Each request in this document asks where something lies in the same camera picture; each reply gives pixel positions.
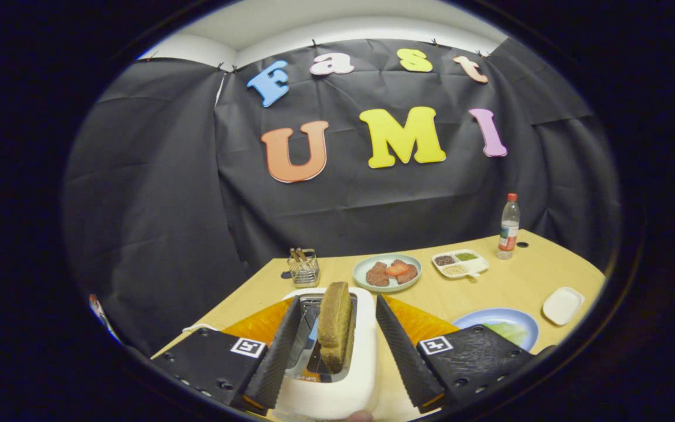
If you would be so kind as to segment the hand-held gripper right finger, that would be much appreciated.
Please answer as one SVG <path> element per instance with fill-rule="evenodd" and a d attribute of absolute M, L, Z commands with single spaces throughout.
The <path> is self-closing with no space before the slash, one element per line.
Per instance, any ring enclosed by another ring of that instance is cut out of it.
<path fill-rule="evenodd" d="M 483 324 L 459 329 L 401 300 L 377 296 L 377 322 L 421 413 L 485 401 L 540 362 Z"/>

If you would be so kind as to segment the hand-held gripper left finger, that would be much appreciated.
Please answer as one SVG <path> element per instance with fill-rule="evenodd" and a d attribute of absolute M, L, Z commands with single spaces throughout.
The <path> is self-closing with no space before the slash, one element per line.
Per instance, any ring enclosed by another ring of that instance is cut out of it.
<path fill-rule="evenodd" d="M 152 362 L 204 400 L 266 414 L 278 400 L 301 320 L 296 295 L 236 326 L 197 328 Z"/>

